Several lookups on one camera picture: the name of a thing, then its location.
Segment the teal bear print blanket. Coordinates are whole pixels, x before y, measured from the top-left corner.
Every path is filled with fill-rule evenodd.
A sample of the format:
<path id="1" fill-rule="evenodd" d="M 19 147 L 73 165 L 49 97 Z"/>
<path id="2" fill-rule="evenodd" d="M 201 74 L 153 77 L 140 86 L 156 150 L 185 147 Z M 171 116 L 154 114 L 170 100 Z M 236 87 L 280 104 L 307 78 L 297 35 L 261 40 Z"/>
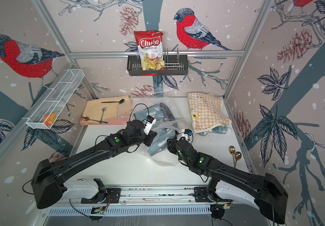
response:
<path id="1" fill-rule="evenodd" d="M 210 133 L 212 133 L 212 134 L 229 134 L 231 132 L 232 132 L 232 129 L 230 127 L 224 125 L 224 126 L 217 126 L 209 131 L 200 132 L 200 133 L 198 133 L 198 135 L 204 137 Z"/>

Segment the clear plastic vacuum bag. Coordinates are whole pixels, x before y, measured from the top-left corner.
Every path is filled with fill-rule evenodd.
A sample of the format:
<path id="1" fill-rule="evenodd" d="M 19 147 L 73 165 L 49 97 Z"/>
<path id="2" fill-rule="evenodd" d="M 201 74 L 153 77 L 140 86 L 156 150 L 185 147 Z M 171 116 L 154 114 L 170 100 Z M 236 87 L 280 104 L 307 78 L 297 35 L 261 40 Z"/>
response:
<path id="1" fill-rule="evenodd" d="M 177 156 L 168 151 L 168 139 L 174 139 L 183 129 L 189 128 L 184 118 L 186 101 L 176 97 L 154 95 L 133 97 L 136 107 L 132 119 L 142 120 L 150 115 L 156 119 L 152 131 L 157 132 L 150 147 L 141 145 L 140 154 L 161 167 L 174 167 L 178 164 Z"/>

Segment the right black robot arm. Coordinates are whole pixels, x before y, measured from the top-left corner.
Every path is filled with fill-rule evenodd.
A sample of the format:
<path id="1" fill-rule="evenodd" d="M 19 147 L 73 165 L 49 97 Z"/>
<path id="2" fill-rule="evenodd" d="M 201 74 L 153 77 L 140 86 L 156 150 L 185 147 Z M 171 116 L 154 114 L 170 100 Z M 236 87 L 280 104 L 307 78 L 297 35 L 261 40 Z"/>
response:
<path id="1" fill-rule="evenodd" d="M 252 196 L 253 204 L 264 217 L 277 224 L 285 223 L 288 193 L 274 175 L 266 173 L 260 176 L 226 165 L 210 155 L 197 152 L 183 137 L 168 139 L 167 144 L 169 152 L 177 155 L 191 172 L 211 178 L 206 189 L 210 200 L 223 199 L 217 189 L 218 182 L 223 181 Z"/>

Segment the light blue bear blanket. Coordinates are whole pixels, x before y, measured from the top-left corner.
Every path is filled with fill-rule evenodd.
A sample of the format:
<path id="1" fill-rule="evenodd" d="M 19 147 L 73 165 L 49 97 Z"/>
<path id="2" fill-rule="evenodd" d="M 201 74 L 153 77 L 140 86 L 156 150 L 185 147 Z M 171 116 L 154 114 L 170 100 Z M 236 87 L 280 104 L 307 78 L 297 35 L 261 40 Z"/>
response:
<path id="1" fill-rule="evenodd" d="M 167 149 L 167 139 L 174 139 L 178 133 L 181 132 L 181 127 L 178 125 L 176 119 L 169 107 L 165 103 L 158 103 L 146 109 L 135 112 L 133 115 L 135 119 L 142 120 L 149 115 L 156 119 L 156 123 L 152 126 L 152 131 L 157 132 L 152 145 L 147 149 L 147 153 L 153 156 L 165 149 Z"/>

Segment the orange checkered blanket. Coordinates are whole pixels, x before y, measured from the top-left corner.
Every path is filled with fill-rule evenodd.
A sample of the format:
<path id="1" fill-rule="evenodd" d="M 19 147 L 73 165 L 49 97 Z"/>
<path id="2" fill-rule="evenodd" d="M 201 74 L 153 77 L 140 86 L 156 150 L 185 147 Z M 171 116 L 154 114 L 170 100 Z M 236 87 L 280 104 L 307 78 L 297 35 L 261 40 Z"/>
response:
<path id="1" fill-rule="evenodd" d="M 187 100 L 195 133 L 209 132 L 232 123 L 222 111 L 224 102 L 213 94 L 193 92 L 188 94 Z"/>

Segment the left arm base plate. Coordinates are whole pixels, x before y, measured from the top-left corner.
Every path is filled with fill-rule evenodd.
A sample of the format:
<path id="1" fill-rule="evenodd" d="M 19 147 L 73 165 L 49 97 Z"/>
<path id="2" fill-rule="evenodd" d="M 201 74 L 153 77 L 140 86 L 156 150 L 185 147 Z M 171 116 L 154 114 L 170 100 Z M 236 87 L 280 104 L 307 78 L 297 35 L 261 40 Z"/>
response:
<path id="1" fill-rule="evenodd" d="M 120 196 L 121 196 L 121 188 L 106 188 L 102 191 L 98 191 L 96 195 L 94 195 L 90 199 L 83 198 L 81 203 L 83 204 L 100 204 L 100 203 L 112 203 L 117 204 L 119 203 Z"/>

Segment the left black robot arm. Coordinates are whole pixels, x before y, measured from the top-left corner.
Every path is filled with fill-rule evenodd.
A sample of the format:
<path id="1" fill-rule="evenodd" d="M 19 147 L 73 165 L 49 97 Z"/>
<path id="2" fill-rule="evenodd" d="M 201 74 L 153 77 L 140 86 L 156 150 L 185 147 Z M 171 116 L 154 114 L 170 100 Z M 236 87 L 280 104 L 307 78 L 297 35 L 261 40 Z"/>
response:
<path id="1" fill-rule="evenodd" d="M 103 160 L 127 152 L 131 146 L 144 144 L 149 147 L 157 132 L 145 132 L 147 126 L 139 120 L 127 123 L 125 129 L 106 136 L 93 147 L 69 158 L 50 162 L 45 159 L 38 163 L 31 187 L 38 209 L 45 209 L 61 200 L 68 191 L 64 183 L 72 176 Z"/>

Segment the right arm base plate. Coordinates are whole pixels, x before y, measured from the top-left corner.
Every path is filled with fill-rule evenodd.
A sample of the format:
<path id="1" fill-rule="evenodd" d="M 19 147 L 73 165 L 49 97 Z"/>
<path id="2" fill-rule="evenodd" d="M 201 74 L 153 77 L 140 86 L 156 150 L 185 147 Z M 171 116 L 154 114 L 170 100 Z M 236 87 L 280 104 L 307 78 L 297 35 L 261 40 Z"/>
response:
<path id="1" fill-rule="evenodd" d="M 193 189 L 193 197 L 195 202 L 215 202 L 216 196 L 209 190 L 207 186 L 196 186 Z"/>

